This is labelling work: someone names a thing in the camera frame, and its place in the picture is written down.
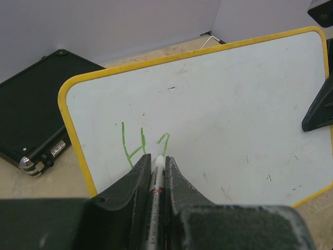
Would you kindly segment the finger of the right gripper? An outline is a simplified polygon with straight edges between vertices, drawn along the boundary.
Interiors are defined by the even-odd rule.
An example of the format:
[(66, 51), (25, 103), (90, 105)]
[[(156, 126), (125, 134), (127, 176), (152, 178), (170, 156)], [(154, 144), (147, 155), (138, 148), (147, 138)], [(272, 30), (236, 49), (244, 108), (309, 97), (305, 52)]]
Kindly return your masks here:
[(329, 77), (309, 107), (302, 120), (304, 132), (332, 125), (332, 39), (327, 40)]

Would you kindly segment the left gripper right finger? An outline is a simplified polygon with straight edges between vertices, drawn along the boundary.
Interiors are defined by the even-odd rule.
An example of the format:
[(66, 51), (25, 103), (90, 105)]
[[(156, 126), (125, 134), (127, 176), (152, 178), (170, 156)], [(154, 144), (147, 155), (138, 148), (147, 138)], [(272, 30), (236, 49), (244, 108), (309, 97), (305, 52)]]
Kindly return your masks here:
[(280, 205), (217, 205), (166, 158), (167, 249), (315, 249), (302, 217)]

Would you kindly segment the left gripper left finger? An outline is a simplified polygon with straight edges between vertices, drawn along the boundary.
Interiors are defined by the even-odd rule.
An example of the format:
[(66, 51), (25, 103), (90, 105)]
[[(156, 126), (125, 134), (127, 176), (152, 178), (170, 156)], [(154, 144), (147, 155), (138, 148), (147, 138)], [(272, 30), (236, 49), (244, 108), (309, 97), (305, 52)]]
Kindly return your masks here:
[(143, 155), (93, 198), (1, 200), (1, 249), (136, 249), (151, 175)]

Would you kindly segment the white marker pen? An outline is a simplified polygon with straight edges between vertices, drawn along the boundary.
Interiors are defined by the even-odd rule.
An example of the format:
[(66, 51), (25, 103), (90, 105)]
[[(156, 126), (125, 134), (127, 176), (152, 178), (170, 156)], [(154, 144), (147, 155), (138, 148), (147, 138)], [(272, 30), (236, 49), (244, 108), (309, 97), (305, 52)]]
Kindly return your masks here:
[(151, 174), (138, 249), (165, 249), (165, 157), (159, 155)]

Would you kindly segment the orange framed whiteboard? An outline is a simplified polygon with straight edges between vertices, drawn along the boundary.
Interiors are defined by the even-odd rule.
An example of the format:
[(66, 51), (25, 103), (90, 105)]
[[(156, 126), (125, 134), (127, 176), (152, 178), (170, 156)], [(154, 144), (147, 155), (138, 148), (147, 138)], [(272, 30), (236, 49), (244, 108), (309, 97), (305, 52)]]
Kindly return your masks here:
[(327, 76), (311, 26), (81, 74), (58, 105), (91, 196), (165, 153), (215, 203), (299, 206), (332, 187), (332, 128), (301, 127)]

